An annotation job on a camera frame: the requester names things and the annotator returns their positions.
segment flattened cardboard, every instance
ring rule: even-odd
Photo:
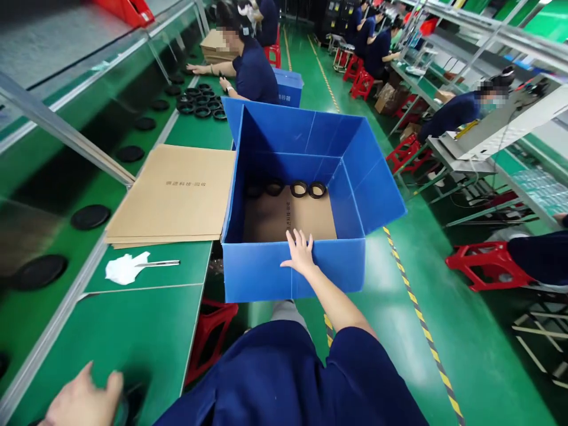
[[[221,235],[235,152],[160,145],[107,227],[108,243],[209,241]]]
[[[263,194],[247,200],[243,242],[286,241],[286,230],[294,228],[312,234],[314,240],[336,240],[329,194],[296,198],[287,186],[277,197]]]

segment small blue box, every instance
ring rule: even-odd
[[[280,104],[287,107],[300,107],[300,99],[302,98],[302,88],[304,82],[302,75],[292,72],[283,71],[278,68],[273,68],[278,83],[278,96]]]
[[[280,267],[290,258],[286,241],[243,242],[245,179],[251,175],[327,186],[337,239],[317,241],[314,261],[344,292],[362,290],[365,236],[406,214],[367,119],[230,98],[223,104],[237,146],[221,236],[225,300],[315,296],[303,276]]]

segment metal stand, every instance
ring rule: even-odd
[[[126,171],[68,122],[2,72],[0,72],[0,95],[21,109],[26,117],[46,132],[89,160],[103,172],[108,173],[124,185],[130,186],[134,183],[134,176],[130,172]]]

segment blue shirt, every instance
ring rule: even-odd
[[[278,9],[274,0],[262,0],[259,11],[263,18],[260,24],[260,31],[256,33],[256,39],[262,47],[276,44],[278,35]]]
[[[375,33],[375,17],[370,17],[365,20],[365,23],[361,27],[361,31],[357,33],[355,37],[355,42],[353,46],[355,47],[355,54],[360,58],[364,59],[367,53],[367,39],[373,37]]]
[[[480,105],[476,92],[464,93],[448,101],[427,121],[418,134],[424,143],[428,136],[440,137],[446,131],[455,131],[463,124],[479,118]]]
[[[237,72],[239,95],[265,104],[279,103],[276,76],[258,41],[253,38],[245,41],[243,55],[233,60],[233,68]]]
[[[378,75],[385,67],[383,58],[389,55],[391,47],[391,29],[387,29],[378,34],[374,42],[367,49],[365,57],[365,71],[372,76]]]
[[[337,333],[324,367],[295,321],[253,328],[155,426],[427,425],[385,349]]]
[[[345,41],[349,44],[353,44],[355,42],[355,38],[357,37],[357,26],[361,23],[361,19],[363,19],[363,11],[361,10],[361,7],[358,7],[349,17],[349,21],[347,21]]]

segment worker's sleeve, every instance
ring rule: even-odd
[[[344,378],[335,376],[334,386],[349,386],[384,424],[428,424],[385,349],[365,330],[348,327],[337,333],[326,362],[329,374]]]

